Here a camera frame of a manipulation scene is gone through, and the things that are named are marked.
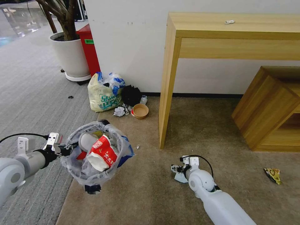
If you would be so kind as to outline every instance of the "gray carpet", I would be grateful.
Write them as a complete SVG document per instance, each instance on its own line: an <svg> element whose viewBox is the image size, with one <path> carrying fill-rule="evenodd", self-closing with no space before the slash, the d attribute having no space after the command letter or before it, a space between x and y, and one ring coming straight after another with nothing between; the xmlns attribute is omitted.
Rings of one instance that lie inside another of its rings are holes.
<svg viewBox="0 0 300 225"><path fill-rule="evenodd" d="M79 126L97 119L89 107L87 84L79 86L60 72L50 35L50 27L43 27L0 48L0 139L20 132L59 132L65 140ZM0 145L0 157L17 153L16 139ZM44 139L36 139L36 148L43 144ZM59 160L51 163L8 199L0 210L0 225L55 224L71 181Z"/></svg>

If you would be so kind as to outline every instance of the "baseboard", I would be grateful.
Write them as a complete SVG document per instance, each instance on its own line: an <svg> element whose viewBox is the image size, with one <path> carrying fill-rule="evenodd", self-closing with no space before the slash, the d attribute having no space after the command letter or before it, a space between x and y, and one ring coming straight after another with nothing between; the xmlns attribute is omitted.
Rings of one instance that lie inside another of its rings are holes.
<svg viewBox="0 0 300 225"><path fill-rule="evenodd" d="M142 92L143 95L159 97L160 92ZM173 97L184 98L242 98L242 94L173 93Z"/></svg>

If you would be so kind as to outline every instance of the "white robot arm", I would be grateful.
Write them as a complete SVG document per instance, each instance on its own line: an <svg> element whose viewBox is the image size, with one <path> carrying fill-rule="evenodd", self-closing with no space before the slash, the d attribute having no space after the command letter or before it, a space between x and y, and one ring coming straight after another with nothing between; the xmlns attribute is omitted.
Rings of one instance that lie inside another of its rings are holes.
<svg viewBox="0 0 300 225"><path fill-rule="evenodd" d="M50 133L44 149L27 153L34 148L33 139L18 137L18 154L14 158L0 158L0 207L9 196L29 183L37 171L61 154L60 141L58 133Z"/></svg>
<svg viewBox="0 0 300 225"><path fill-rule="evenodd" d="M240 205L218 188L212 175L199 169L199 157L183 156L183 167L172 165L171 170L176 173L175 180L188 182L195 196L202 200L206 213L215 225L255 225Z"/></svg>

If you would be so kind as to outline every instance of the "white plant pot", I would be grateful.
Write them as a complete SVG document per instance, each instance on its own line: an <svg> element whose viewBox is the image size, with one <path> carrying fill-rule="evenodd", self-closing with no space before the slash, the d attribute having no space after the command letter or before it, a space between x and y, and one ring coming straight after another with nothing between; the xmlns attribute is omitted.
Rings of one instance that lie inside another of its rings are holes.
<svg viewBox="0 0 300 225"><path fill-rule="evenodd" d="M60 36L63 36L63 32L55 33L49 39L60 66L65 71L66 78L71 81L85 81L90 79L91 75L81 40L55 41Z"/></svg>

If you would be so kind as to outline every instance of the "red trash bin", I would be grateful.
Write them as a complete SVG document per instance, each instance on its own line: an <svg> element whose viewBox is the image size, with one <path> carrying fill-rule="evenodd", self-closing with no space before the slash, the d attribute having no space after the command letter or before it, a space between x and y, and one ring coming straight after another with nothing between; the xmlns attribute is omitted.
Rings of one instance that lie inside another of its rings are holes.
<svg viewBox="0 0 300 225"><path fill-rule="evenodd" d="M87 59L88 68L90 69L91 76L100 71L99 61L94 46L90 24L84 26L76 32L82 43L85 58Z"/></svg>

